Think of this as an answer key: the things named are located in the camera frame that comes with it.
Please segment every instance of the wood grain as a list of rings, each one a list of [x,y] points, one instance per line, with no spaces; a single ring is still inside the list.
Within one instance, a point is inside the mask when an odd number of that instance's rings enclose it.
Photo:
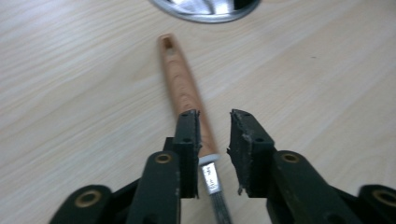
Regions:
[[[396,189],[396,1],[263,0],[240,21],[181,21],[149,1],[0,0],[0,223],[47,223],[75,189],[117,190],[173,136],[157,38],[183,47],[222,155],[234,223],[269,223],[238,196],[232,108],[330,184]],[[182,223],[215,223],[205,186]]]
[[[188,110],[199,111],[201,148],[198,157],[218,154],[213,133],[206,118],[204,104],[180,45],[171,34],[161,35],[158,42],[163,61],[163,72],[176,117]]]

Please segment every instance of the hole in handle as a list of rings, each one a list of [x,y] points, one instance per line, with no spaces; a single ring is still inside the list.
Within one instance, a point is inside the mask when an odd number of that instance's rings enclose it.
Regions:
[[[165,47],[166,55],[171,56],[175,54],[176,51],[170,37],[166,37],[163,39],[163,46]]]

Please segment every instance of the light wood surface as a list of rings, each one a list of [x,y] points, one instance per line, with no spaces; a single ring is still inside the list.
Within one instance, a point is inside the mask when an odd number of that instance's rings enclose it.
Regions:
[[[396,189],[396,1],[267,0],[208,25],[148,1],[0,2],[0,222],[47,223],[74,190],[117,190],[173,136],[157,38],[173,33],[205,103],[234,223],[269,223],[238,196],[225,149],[232,108],[337,188]],[[183,200],[182,223],[214,223]]]

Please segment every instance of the wooden knife handle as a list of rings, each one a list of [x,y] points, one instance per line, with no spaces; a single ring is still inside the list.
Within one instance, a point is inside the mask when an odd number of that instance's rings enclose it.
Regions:
[[[180,113],[191,109],[200,111],[202,147],[198,156],[202,158],[203,156],[217,154],[204,105],[175,37],[170,34],[162,35],[159,37],[159,45],[163,70],[176,115],[178,116]]]

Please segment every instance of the brass screw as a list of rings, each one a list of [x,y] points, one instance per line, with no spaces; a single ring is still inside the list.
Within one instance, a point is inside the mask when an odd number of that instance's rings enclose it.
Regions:
[[[101,198],[101,192],[96,189],[90,189],[83,192],[76,198],[75,205],[80,208],[89,207],[99,202]]]
[[[396,207],[396,194],[384,189],[373,190],[373,196],[381,203]]]
[[[292,162],[292,163],[296,163],[300,160],[300,158],[298,158],[296,155],[290,153],[282,154],[282,159],[284,161]]]
[[[155,161],[158,163],[168,163],[172,160],[172,157],[169,154],[160,154],[155,158]]]

